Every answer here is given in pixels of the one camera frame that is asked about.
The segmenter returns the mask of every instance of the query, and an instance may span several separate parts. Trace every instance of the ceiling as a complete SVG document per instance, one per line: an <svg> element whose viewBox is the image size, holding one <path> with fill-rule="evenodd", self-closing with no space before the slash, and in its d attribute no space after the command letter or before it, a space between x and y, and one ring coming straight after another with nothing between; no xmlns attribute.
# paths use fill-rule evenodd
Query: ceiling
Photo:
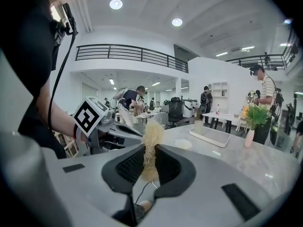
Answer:
<svg viewBox="0 0 303 227"><path fill-rule="evenodd" d="M136 89L142 85L148 87L147 91L160 92L176 87L174 77L137 70L90 70L82 74L98 84L102 90L114 90L114 87ZM113 79L115 85L111 85L109 79ZM188 87L188 80L182 79L181 85Z"/></svg>
<svg viewBox="0 0 303 227"><path fill-rule="evenodd" d="M111 0L85 0L93 27L131 26L194 44L201 54L220 60L282 53L290 25L271 0L121 0L119 10ZM183 20L174 27L174 18ZM255 46L250 52L231 52ZM228 52L227 55L215 55Z"/></svg>

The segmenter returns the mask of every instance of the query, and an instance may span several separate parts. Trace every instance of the recessed light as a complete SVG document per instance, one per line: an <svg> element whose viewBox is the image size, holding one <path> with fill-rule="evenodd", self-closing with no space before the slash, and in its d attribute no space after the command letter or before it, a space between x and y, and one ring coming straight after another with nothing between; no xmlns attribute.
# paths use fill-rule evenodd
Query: recessed light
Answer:
<svg viewBox="0 0 303 227"><path fill-rule="evenodd" d="M287 44L287 43L282 43L282 44L280 44L280 46L291 46L291 44Z"/></svg>
<svg viewBox="0 0 303 227"><path fill-rule="evenodd" d="M222 53L222 54L216 55L216 57L221 56L221 55L226 55L226 54L228 54L228 53L227 53L227 52L224 52L224 53Z"/></svg>
<svg viewBox="0 0 303 227"><path fill-rule="evenodd" d="M173 26L180 26L180 25L182 25L182 23L183 23L183 21L182 21L182 19L180 19L180 18L174 18L174 19L172 20Z"/></svg>
<svg viewBox="0 0 303 227"><path fill-rule="evenodd" d="M123 2L121 0L111 0L109 6L112 9L120 9L123 6Z"/></svg>
<svg viewBox="0 0 303 227"><path fill-rule="evenodd" d="M254 46L250 46L250 47L245 47L245 48L242 48L241 50L249 50L249 49L253 49L253 48L255 48Z"/></svg>
<svg viewBox="0 0 303 227"><path fill-rule="evenodd" d="M292 23L292 21L293 21L292 19L288 18L284 20L284 23L289 25Z"/></svg>

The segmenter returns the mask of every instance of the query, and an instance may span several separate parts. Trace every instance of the table leg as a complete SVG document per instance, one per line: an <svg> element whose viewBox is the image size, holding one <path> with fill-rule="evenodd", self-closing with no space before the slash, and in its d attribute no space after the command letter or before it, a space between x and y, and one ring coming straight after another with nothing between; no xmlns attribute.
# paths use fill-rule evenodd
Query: table leg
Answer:
<svg viewBox="0 0 303 227"><path fill-rule="evenodd" d="M229 125L228 125L228 133L230 134L232 130L232 122L229 121Z"/></svg>
<svg viewBox="0 0 303 227"><path fill-rule="evenodd" d="M215 130L217 129L218 121L219 121L219 119L216 120L216 124L214 125Z"/></svg>
<svg viewBox="0 0 303 227"><path fill-rule="evenodd" d="M211 123L210 123L209 128L212 128L212 127L213 127L213 125L214 125L214 118L212 118L212 121L211 121Z"/></svg>
<svg viewBox="0 0 303 227"><path fill-rule="evenodd" d="M228 132L228 125L229 125L229 121L226 121L225 133Z"/></svg>

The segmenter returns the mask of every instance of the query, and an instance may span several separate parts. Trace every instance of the white tray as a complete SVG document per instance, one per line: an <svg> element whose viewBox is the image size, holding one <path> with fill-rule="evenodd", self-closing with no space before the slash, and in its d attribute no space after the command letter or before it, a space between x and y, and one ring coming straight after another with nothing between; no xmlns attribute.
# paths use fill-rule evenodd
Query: white tray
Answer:
<svg viewBox="0 0 303 227"><path fill-rule="evenodd" d="M189 133L195 137L198 137L202 140L205 140L211 144L214 144L222 148L226 147L228 140L231 136L228 133L210 129L207 127L202 127L200 131L196 129L192 129L190 130Z"/></svg>

